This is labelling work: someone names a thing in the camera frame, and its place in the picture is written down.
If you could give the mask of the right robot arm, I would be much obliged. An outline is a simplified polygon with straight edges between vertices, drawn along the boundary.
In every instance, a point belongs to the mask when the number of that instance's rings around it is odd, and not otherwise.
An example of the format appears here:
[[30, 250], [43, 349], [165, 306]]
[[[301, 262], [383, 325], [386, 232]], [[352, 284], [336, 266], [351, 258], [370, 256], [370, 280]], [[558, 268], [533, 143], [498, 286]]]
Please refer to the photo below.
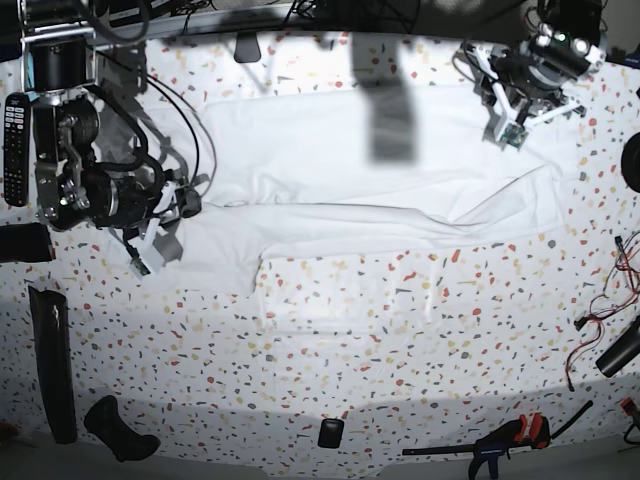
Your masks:
[[[158, 272], [165, 259], [155, 245], [160, 228], [201, 210], [192, 181], [165, 170], [149, 153], [137, 120], [95, 79], [95, 50], [86, 28], [61, 27], [23, 36], [22, 79], [35, 93], [32, 127], [37, 199], [57, 231], [82, 222], [107, 229], [127, 252], [140, 277]], [[128, 162], [100, 161], [93, 148], [100, 129], [93, 100], [103, 101], [137, 139]]]

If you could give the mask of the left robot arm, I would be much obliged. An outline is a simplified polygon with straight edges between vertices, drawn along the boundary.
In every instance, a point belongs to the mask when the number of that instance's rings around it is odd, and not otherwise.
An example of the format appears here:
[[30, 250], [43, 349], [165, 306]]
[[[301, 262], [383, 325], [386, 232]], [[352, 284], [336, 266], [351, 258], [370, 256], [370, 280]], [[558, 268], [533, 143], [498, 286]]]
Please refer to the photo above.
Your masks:
[[536, 127], [586, 114], [571, 88], [606, 61], [603, 10], [602, 1], [539, 1], [539, 21], [518, 45], [461, 43], [475, 91], [493, 114], [488, 134], [495, 144], [519, 149]]

